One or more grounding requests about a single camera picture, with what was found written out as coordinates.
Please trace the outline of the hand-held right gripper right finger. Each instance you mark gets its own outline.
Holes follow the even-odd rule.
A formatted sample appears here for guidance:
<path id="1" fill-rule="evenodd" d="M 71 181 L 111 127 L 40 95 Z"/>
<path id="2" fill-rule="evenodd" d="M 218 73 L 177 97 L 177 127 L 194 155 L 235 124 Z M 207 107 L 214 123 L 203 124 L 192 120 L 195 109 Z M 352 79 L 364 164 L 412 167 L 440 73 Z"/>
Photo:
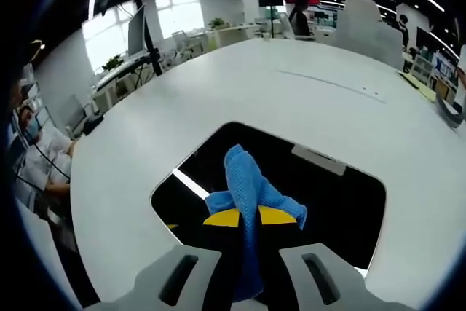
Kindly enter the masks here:
<path id="1" fill-rule="evenodd" d="M 294 217 L 258 208 L 258 264 L 269 310 L 410 310 L 374 296 L 364 277 L 325 245 L 302 242 Z"/>

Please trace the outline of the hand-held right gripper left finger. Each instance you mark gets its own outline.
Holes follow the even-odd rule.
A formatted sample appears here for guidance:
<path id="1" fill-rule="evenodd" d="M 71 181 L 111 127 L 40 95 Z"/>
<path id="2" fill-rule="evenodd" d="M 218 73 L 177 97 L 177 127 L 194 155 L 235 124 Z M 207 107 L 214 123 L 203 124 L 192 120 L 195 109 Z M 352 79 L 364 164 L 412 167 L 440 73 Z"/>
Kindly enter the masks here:
<path id="1" fill-rule="evenodd" d="M 88 310 L 230 310 L 242 269 L 242 216 L 218 212 L 197 233 L 199 248 L 174 246 L 139 272 L 124 296 Z"/>

